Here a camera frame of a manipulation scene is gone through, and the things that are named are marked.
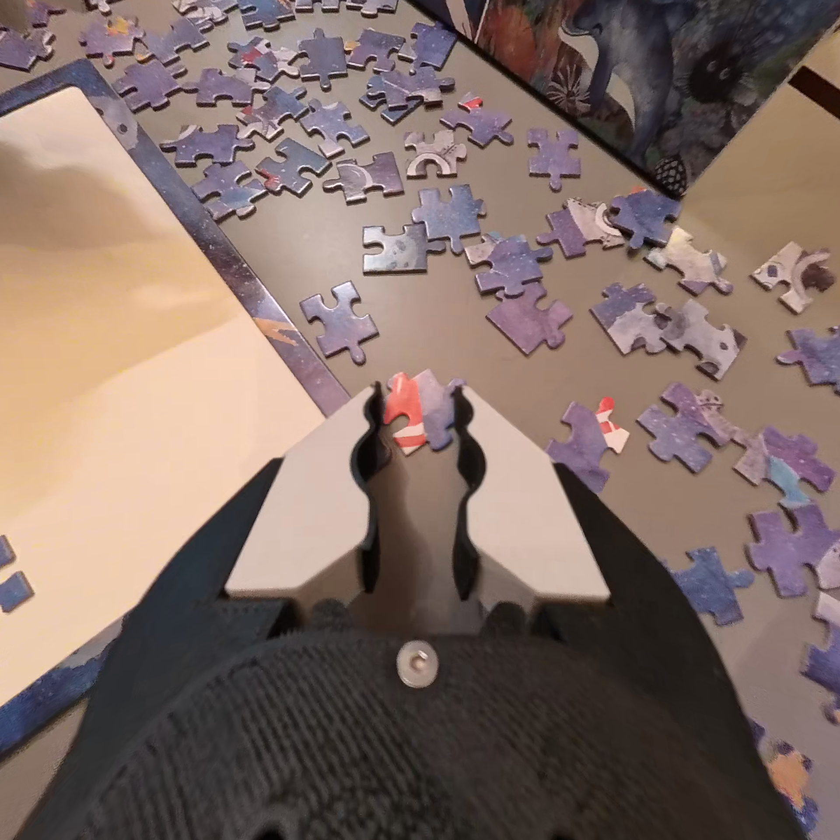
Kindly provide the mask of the scatter of purple puzzle pieces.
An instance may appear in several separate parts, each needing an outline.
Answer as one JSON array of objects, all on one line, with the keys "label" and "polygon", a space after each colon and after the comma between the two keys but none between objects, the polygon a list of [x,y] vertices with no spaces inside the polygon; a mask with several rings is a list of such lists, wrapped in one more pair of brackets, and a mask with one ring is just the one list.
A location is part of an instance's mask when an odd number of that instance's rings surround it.
[{"label": "scatter of purple puzzle pieces", "polygon": [[[138,122],[136,88],[109,85]],[[372,223],[399,228],[418,209],[427,244],[448,241],[412,286],[365,273],[363,234],[344,232],[367,225],[351,205],[330,191],[275,192],[307,172],[295,154],[260,154],[269,181],[257,187],[274,195],[257,208],[269,271],[236,249],[349,400],[379,382],[385,409],[394,374],[430,369],[442,385],[464,380],[533,441],[528,425],[553,413],[568,367],[596,397],[621,395],[623,361],[566,336],[572,312],[556,295],[540,303],[541,276],[511,287],[489,259],[478,286],[463,266],[474,246],[464,239],[486,236],[475,176],[470,193],[427,182],[394,223]],[[220,227],[217,184],[185,184]],[[694,550],[682,526],[721,529],[730,513],[687,488],[665,497],[665,476],[633,458],[612,497],[595,492],[576,460],[557,463],[533,441],[610,597],[485,612],[459,598],[453,576],[466,492],[457,437],[451,428],[445,449],[404,456],[393,435],[405,425],[382,422],[370,482],[374,591],[309,614],[284,598],[226,596],[291,447],[268,460],[125,614],[17,838],[810,838],[806,803],[781,790],[794,781],[779,765],[793,758],[780,749],[791,737],[750,707],[681,584],[697,584],[706,555],[691,553],[683,574],[658,551]]]}]

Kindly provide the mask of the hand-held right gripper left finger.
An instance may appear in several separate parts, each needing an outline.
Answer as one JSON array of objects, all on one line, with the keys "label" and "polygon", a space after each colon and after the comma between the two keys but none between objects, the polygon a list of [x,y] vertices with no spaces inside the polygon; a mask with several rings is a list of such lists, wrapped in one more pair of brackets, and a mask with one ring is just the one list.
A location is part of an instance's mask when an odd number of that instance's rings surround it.
[{"label": "hand-held right gripper left finger", "polygon": [[371,478],[382,467],[382,385],[351,398],[280,461],[225,583],[230,599],[280,598],[309,614],[375,590],[381,540]]}]

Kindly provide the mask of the blue framed puzzle tray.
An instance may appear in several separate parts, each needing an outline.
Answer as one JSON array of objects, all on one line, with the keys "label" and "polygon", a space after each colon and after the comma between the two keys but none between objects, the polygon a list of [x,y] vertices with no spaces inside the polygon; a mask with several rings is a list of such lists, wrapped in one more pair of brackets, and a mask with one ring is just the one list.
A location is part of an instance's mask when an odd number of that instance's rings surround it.
[{"label": "blue framed puzzle tray", "polygon": [[87,59],[2,93],[2,756],[195,530],[349,395]]}]

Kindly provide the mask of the illustrated puzzle box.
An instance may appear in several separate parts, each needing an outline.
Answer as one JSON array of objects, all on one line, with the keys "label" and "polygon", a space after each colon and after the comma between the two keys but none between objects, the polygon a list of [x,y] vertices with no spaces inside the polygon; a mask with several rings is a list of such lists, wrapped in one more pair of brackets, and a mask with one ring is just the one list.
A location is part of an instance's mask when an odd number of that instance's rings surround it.
[{"label": "illustrated puzzle box", "polygon": [[421,1],[682,196],[806,57],[838,1]]}]

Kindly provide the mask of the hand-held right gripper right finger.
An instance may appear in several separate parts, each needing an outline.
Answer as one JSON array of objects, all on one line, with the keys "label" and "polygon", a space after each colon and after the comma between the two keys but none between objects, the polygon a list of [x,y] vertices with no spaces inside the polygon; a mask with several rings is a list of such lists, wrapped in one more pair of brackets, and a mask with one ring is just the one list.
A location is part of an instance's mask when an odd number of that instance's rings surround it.
[{"label": "hand-held right gripper right finger", "polygon": [[601,606],[610,591],[555,465],[469,386],[453,393],[458,503],[452,567],[462,601]]}]

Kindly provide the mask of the red white puzzle piece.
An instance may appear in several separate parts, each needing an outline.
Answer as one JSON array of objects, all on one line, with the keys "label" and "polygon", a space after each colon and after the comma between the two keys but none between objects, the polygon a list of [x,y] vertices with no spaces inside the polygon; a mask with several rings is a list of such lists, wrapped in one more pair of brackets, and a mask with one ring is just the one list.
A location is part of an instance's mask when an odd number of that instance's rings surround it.
[{"label": "red white puzzle piece", "polygon": [[453,394],[463,385],[466,381],[462,379],[453,379],[442,385],[430,369],[413,377],[398,372],[387,382],[389,394],[385,400],[383,423],[390,424],[398,417],[406,418],[404,428],[393,435],[404,456],[425,445],[438,452],[452,443],[450,429],[455,422]]}]

